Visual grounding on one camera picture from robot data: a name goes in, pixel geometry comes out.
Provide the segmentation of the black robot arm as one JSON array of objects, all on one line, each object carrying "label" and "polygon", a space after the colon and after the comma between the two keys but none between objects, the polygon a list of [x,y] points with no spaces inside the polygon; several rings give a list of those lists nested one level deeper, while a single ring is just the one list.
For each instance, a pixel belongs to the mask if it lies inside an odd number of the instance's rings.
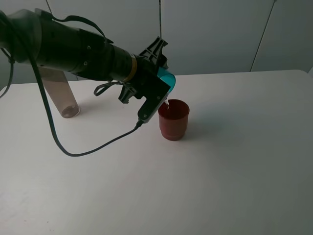
[{"label": "black robot arm", "polygon": [[13,53],[19,63],[33,57],[39,67],[67,71],[76,76],[122,85],[119,100],[131,97],[160,100],[170,87],[158,76],[165,43],[156,39],[139,55],[121,49],[98,29],[90,32],[66,25],[79,21],[93,26],[83,17],[58,19],[41,9],[19,10],[0,15],[0,45]]}]

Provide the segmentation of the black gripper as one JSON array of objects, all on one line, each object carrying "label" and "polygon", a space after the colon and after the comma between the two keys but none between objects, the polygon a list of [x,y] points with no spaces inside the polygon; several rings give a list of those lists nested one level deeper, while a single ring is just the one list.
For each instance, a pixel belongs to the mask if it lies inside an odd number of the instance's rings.
[{"label": "black gripper", "polygon": [[168,43],[157,37],[138,56],[127,57],[127,84],[123,85],[118,97],[121,103],[129,103],[132,97],[140,100],[148,80],[157,76],[158,68],[168,69],[167,57],[162,50]]}]

